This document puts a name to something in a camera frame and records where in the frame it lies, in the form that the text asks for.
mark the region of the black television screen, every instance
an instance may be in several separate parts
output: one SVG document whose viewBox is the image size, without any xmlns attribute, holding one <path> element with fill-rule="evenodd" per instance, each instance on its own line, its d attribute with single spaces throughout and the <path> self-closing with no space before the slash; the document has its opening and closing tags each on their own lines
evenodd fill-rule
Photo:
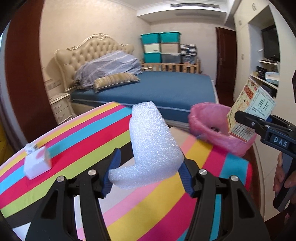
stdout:
<svg viewBox="0 0 296 241">
<path fill-rule="evenodd" d="M 264 57 L 273 61 L 280 62 L 279 38 L 276 26 L 270 26 L 262 30 Z"/>
</svg>

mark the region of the ceiling vent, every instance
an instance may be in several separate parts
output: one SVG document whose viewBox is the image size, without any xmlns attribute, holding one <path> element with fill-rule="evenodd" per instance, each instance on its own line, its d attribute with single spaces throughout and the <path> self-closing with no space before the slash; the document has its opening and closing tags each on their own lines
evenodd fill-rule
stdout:
<svg viewBox="0 0 296 241">
<path fill-rule="evenodd" d="M 175 3 L 171 4 L 170 7 L 210 7 L 220 9 L 219 5 L 208 3 Z"/>
<path fill-rule="evenodd" d="M 201 17 L 210 17 L 210 18 L 220 18 L 220 15 L 197 13 L 197 12 L 180 12 L 180 13 L 176 13 L 176 16 L 201 16 Z"/>
</svg>

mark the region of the silver bolt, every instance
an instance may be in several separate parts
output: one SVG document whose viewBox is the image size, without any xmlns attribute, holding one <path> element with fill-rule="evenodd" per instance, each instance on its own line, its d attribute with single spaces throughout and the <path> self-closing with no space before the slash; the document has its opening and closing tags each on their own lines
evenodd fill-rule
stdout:
<svg viewBox="0 0 296 241">
<path fill-rule="evenodd" d="M 205 170 L 205 169 L 200 169 L 198 172 L 199 172 L 199 174 L 201 174 L 203 176 L 205 176 L 207 174 L 207 170 Z"/>
<path fill-rule="evenodd" d="M 58 178 L 57 178 L 57 182 L 58 183 L 61 183 L 61 182 L 63 182 L 65 180 L 65 177 L 64 176 L 59 176 Z"/>
<path fill-rule="evenodd" d="M 96 170 L 94 170 L 94 169 L 89 170 L 89 171 L 88 171 L 88 174 L 89 174 L 90 176 L 94 176 L 94 175 L 96 174 Z"/>
<path fill-rule="evenodd" d="M 237 182 L 239 178 L 237 176 L 231 176 L 231 180 L 233 180 L 234 182 Z"/>
</svg>

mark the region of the striped tablecloth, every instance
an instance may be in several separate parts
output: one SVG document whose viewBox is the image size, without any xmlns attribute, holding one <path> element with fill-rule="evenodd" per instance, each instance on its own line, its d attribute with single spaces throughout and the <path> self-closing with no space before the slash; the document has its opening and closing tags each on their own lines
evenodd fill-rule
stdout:
<svg viewBox="0 0 296 241">
<path fill-rule="evenodd" d="M 73 178 L 120 148 L 122 163 L 132 165 L 129 135 L 131 109 L 118 103 L 95 108 L 55 128 L 36 140 L 46 146 L 53 168 L 29 180 L 23 174 L 26 153 L 21 150 L 0 167 L 0 209 L 14 231 L 24 240 L 30 222 L 54 180 Z M 194 136 L 171 128 L 185 156 L 195 160 L 215 176 L 237 175 L 249 188 L 252 169 L 244 159 L 213 147 Z M 178 174 L 162 182 L 132 190 L 113 186 L 100 200 L 104 220 L 112 241 L 184 240 L 195 207 Z M 217 195 L 211 239 L 218 234 L 221 199 Z M 78 237 L 85 240 L 79 196 L 75 197 Z"/>
</svg>

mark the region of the blue bed sheet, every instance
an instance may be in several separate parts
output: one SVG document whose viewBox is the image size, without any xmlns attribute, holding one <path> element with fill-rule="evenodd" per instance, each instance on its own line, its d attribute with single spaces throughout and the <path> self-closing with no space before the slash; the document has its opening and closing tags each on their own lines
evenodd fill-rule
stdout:
<svg viewBox="0 0 296 241">
<path fill-rule="evenodd" d="M 210 77 L 201 74 L 144 71 L 138 83 L 118 86 L 95 93 L 94 90 L 75 90 L 74 103 L 100 106 L 115 101 L 126 106 L 153 101 L 166 120 L 188 123 L 194 104 L 215 103 Z"/>
</svg>

